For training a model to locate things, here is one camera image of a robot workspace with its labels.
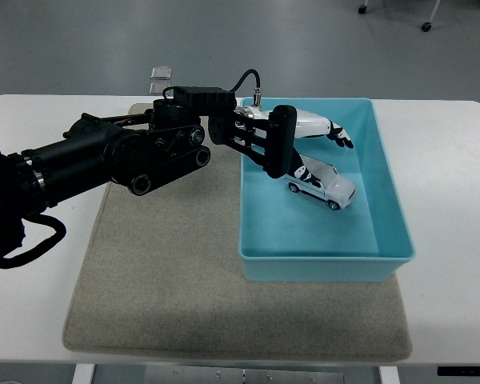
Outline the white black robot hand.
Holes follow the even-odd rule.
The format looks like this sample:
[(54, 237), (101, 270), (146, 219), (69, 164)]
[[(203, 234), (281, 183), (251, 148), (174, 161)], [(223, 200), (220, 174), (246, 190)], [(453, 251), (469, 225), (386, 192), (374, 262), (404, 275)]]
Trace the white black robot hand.
[[(297, 110), (295, 137), (314, 138), (322, 136), (327, 137), (340, 147), (354, 148), (350, 136), (342, 126), (321, 115), (305, 110)], [(322, 187), (321, 180), (308, 170), (296, 149), (293, 149), (290, 169), (287, 174), (300, 182), (304, 182), (307, 186)]]

